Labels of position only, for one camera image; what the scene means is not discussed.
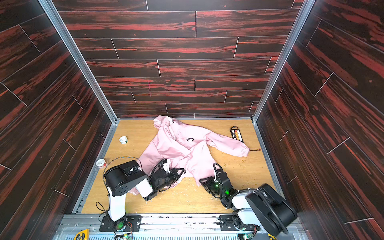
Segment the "aluminium corner post left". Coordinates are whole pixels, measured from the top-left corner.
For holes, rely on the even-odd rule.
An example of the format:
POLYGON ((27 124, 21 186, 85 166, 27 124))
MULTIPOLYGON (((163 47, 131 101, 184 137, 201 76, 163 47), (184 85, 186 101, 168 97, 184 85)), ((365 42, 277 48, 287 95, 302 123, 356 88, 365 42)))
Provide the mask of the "aluminium corner post left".
POLYGON ((75 60, 77 66, 81 70, 91 89, 93 90, 95 96, 101 103, 104 108, 107 116, 113 125, 117 125, 118 117, 109 104, 105 94, 103 93, 101 87, 99 86, 95 76, 90 70, 88 64, 86 63, 83 55, 81 54, 78 46, 76 45, 73 37, 71 36, 69 30, 67 29, 63 19, 61 18, 59 12, 57 11, 53 1, 51 0, 38 0, 39 4, 43 8, 44 12, 48 16, 49 20, 53 24, 63 43, 67 47, 68 51, 75 60))

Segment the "aluminium corner post right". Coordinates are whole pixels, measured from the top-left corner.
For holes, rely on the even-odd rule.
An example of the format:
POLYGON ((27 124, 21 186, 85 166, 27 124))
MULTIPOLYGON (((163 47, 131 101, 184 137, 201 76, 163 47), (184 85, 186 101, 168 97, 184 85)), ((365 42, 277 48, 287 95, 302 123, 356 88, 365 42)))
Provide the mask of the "aluminium corner post right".
POLYGON ((269 78, 269 81, 267 83, 267 86, 265 88, 265 91, 261 97, 261 100, 259 102, 259 105, 256 109, 256 112, 253 115, 253 124, 254 126, 257 125, 257 119, 259 118, 262 109, 264 105, 266 104, 269 95, 271 94, 273 87, 278 79, 278 76, 283 69, 283 66, 311 12, 311 9, 313 8, 313 5, 316 1, 315 0, 305 0, 301 9, 299 10, 298 16, 293 24, 293 27, 288 35, 288 38, 286 40, 286 43, 282 49, 282 52, 280 53, 278 60, 276 62, 276 65, 271 73, 271 76, 269 78))

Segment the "aluminium front rail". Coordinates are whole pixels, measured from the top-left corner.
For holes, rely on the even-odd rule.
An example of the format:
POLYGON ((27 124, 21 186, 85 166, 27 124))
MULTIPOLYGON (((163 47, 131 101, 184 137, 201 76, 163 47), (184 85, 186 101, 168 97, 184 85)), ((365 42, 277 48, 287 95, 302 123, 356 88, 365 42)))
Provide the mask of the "aluminium front rail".
MULTIPOLYGON (((85 229, 90 230, 91 240, 113 240, 126 234, 129 240, 238 240, 252 231, 221 231, 216 220, 230 214, 132 214, 142 216, 138 232, 100 232, 102 216, 99 214, 66 215, 54 235, 55 240, 73 240, 85 229)), ((253 240, 269 240, 263 228, 253 240)))

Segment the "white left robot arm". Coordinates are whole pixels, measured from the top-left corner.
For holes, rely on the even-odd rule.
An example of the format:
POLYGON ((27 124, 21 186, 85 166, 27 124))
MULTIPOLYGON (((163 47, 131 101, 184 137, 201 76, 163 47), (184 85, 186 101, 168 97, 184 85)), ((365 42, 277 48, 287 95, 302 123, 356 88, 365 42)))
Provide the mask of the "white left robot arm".
POLYGON ((134 223, 127 219, 125 208, 127 193, 137 190, 145 201, 149 201, 159 192, 168 190, 186 171, 184 168, 171 169, 170 160, 162 159, 147 175, 140 159, 131 159, 104 170, 103 182, 109 193, 109 208, 103 210, 106 216, 102 220, 101 232, 123 232, 127 227, 133 231, 134 223))

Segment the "small white tape roll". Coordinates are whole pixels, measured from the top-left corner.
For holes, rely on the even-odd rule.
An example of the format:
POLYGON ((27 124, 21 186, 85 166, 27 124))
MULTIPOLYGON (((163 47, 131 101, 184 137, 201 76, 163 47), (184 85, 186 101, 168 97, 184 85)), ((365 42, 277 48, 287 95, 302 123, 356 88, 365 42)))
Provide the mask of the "small white tape roll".
POLYGON ((128 138, 127 138, 127 136, 121 136, 119 138, 119 141, 120 141, 121 144, 124 145, 124 144, 126 144, 128 142, 128 138))

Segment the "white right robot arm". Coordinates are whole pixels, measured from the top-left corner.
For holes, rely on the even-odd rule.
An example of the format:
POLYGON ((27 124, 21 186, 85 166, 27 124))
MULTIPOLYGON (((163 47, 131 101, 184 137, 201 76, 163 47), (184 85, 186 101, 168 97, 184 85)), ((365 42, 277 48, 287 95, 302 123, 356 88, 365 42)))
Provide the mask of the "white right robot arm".
POLYGON ((241 240, 253 239, 260 228, 266 230, 270 239, 289 233, 288 226, 297 219, 297 211, 270 185, 236 190, 223 168, 217 163, 213 167, 215 175, 199 182, 226 209, 233 210, 230 215, 219 216, 216 224, 222 231, 253 232, 240 236, 241 240))

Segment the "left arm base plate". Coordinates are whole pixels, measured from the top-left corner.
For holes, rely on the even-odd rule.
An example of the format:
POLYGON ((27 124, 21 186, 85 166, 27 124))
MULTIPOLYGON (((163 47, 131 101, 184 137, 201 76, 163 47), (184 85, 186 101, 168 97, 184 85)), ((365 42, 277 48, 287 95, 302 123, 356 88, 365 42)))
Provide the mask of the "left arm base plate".
POLYGON ((117 221, 113 221, 107 214, 103 217, 100 232, 138 232, 141 226, 142 216, 126 215, 117 221))

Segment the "pink zip jacket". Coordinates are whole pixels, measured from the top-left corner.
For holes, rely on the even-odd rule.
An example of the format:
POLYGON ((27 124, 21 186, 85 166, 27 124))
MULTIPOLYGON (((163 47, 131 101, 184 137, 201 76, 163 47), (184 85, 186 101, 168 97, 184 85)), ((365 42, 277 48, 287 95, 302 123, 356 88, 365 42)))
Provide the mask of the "pink zip jacket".
POLYGON ((147 175, 160 160, 169 159, 172 169, 185 169, 183 177, 193 177, 200 186, 200 179, 214 175, 215 160, 208 146, 235 157, 246 157, 250 150, 238 140, 168 116, 156 117, 154 127, 158 133, 139 157, 139 165, 147 175))

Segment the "aluminium corner post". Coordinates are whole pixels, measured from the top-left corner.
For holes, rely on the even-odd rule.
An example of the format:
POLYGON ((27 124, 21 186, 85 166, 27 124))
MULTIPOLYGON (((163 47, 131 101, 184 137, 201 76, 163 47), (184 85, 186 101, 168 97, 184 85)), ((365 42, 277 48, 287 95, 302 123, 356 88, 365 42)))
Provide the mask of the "aluminium corner post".
POLYGON ((271 94, 273 87, 278 79, 278 76, 283 69, 283 66, 311 12, 311 9, 313 8, 313 5, 316 1, 315 0, 305 0, 301 9, 299 10, 298 16, 293 24, 293 27, 288 35, 288 38, 286 40, 286 43, 282 49, 282 52, 280 53, 278 60, 276 62, 276 65, 271 73, 271 76, 269 78, 269 81, 267 83, 267 86, 265 88, 265 91, 261 97, 261 100, 259 102, 259 105, 256 109, 256 112, 253 115, 253 124, 254 126, 257 125, 257 119, 259 118, 262 109, 264 105, 266 104, 269 95, 271 94))
POLYGON ((59 12, 57 11, 53 1, 51 0, 38 0, 39 4, 43 8, 44 12, 48 16, 49 20, 53 24, 63 43, 67 47, 68 51, 75 60, 77 66, 81 70, 91 89, 93 90, 95 96, 101 103, 104 108, 107 116, 113 125, 117 125, 118 117, 109 104, 105 94, 103 93, 101 87, 99 86, 95 76, 90 70, 88 64, 86 63, 83 55, 81 54, 78 46, 76 45, 73 37, 71 36, 69 30, 67 29, 63 19, 61 18, 59 12))

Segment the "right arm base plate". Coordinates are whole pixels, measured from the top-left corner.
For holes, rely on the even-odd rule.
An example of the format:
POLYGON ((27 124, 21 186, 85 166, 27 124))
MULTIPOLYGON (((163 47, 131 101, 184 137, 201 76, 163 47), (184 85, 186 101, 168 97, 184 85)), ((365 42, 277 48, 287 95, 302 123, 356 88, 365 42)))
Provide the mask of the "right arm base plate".
POLYGON ((216 220, 216 224, 220 226, 221 231, 253 231, 260 230, 260 226, 253 224, 244 224, 237 215, 220 215, 216 220))

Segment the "yellow tape measure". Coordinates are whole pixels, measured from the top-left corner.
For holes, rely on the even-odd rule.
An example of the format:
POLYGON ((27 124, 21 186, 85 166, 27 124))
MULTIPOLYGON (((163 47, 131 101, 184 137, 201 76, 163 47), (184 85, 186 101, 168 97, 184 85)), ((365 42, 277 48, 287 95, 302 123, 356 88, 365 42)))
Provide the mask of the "yellow tape measure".
POLYGON ((85 229, 83 231, 78 232, 75 235, 74 240, 89 240, 89 237, 90 237, 90 230, 85 229))

